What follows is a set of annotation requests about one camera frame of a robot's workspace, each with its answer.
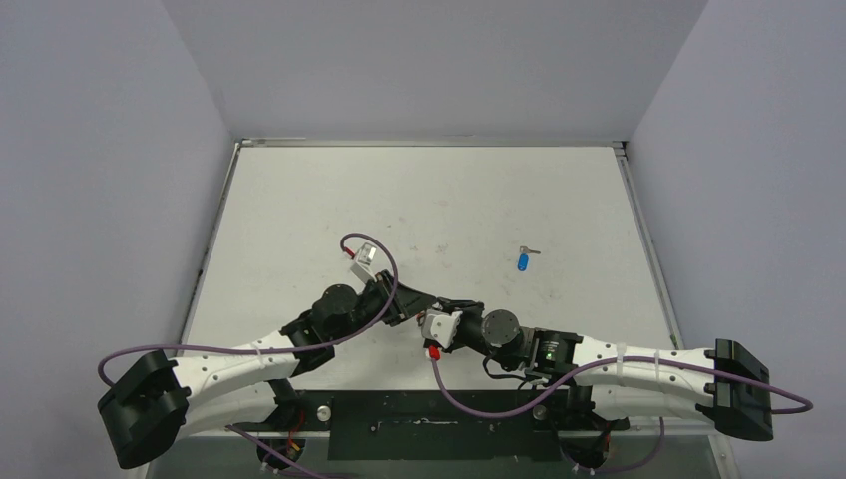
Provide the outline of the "key with blue tag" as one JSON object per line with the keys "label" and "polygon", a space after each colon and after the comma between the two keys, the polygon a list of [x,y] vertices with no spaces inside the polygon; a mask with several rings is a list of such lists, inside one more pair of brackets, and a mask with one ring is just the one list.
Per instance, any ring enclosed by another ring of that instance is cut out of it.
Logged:
{"label": "key with blue tag", "polygon": [[530,257],[532,255],[540,254],[541,252],[536,249],[529,248],[527,246],[521,245],[519,247],[519,257],[517,261],[517,270],[520,272],[524,272],[527,270]]}

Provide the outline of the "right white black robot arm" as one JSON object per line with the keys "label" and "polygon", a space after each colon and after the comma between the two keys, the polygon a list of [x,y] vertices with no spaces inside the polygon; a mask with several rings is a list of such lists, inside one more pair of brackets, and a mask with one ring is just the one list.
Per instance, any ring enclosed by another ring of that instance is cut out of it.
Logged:
{"label": "right white black robot arm", "polygon": [[708,422],[747,441],[774,436],[769,369],[738,341],[686,350],[628,346],[526,327],[508,310],[486,312],[475,302],[435,305],[420,314],[418,325],[429,346],[469,348],[499,365],[506,378],[572,390],[564,413],[579,428],[600,418],[662,416]]}

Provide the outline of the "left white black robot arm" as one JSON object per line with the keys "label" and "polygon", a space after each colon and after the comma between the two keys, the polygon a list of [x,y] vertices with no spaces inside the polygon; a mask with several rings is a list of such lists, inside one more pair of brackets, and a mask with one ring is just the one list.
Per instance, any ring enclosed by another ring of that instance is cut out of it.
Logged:
{"label": "left white black robot arm", "polygon": [[133,469],[164,454],[190,413],[210,401],[317,369],[334,358],[339,340],[372,322],[395,326],[439,301],[382,271],[362,291],[346,284],[329,287],[296,320],[251,343],[194,348],[192,355],[176,358],[161,346],[153,348],[111,384],[97,405],[119,466]]}

